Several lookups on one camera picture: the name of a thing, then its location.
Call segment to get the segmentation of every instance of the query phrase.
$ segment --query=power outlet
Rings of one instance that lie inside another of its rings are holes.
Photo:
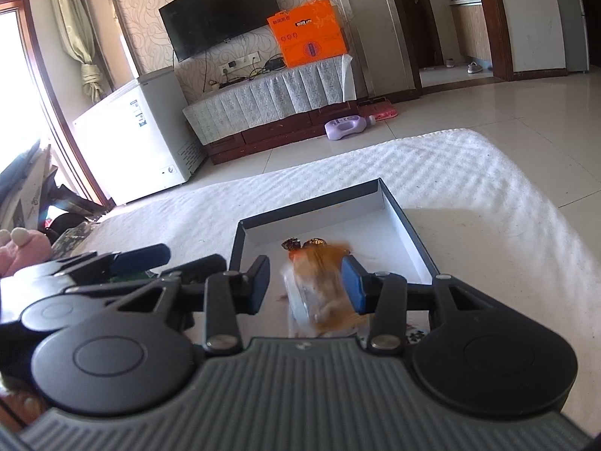
[[[253,52],[252,54],[248,54],[243,58],[238,58],[233,61],[226,62],[225,64],[222,64],[219,68],[221,70],[221,74],[230,74],[239,69],[251,66],[252,64],[258,65],[260,60],[261,58],[259,57],[259,53]]]

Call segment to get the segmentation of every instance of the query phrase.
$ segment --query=silver bolt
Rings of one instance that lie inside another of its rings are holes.
[[[401,345],[401,339],[392,334],[380,334],[375,336],[371,340],[371,346],[374,349],[380,349],[381,351],[390,351],[397,349]]]
[[[238,343],[238,338],[230,334],[217,334],[207,340],[207,346],[215,351],[227,351],[232,349]]]

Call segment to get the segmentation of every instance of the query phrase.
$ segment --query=plush toy ear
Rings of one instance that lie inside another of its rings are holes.
[[[10,242],[10,232],[6,229],[0,230],[0,247],[7,245]]]
[[[15,227],[10,233],[10,238],[13,239],[13,242],[17,246],[21,247],[25,246],[29,242],[29,239],[31,239],[31,234],[29,234],[27,229],[24,229],[23,227]]]

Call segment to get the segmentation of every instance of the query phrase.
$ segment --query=television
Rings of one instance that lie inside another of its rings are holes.
[[[179,62],[267,25],[276,0],[173,0],[159,13]]]

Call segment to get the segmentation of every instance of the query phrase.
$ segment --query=freezer label sticker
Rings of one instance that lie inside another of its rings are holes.
[[[137,119],[137,124],[142,127],[146,125],[146,119],[144,118],[144,114],[142,113],[142,109],[140,108],[140,104],[137,100],[130,101],[131,109],[133,110],[133,114]]]

